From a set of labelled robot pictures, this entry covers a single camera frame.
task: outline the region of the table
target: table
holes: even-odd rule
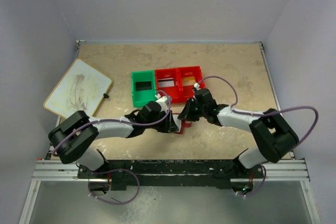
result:
[[[117,118],[134,110],[131,72],[186,66],[200,66],[203,77],[229,80],[238,92],[238,109],[276,108],[258,44],[83,44],[78,58],[113,80],[110,98],[95,113],[99,118]],[[234,102],[226,83],[209,79],[205,84],[217,103]],[[182,108],[174,105],[172,110],[178,113]],[[148,129],[135,138],[105,138],[92,144],[107,159],[232,159],[255,145],[250,133],[211,125],[205,119],[194,122],[183,135]]]

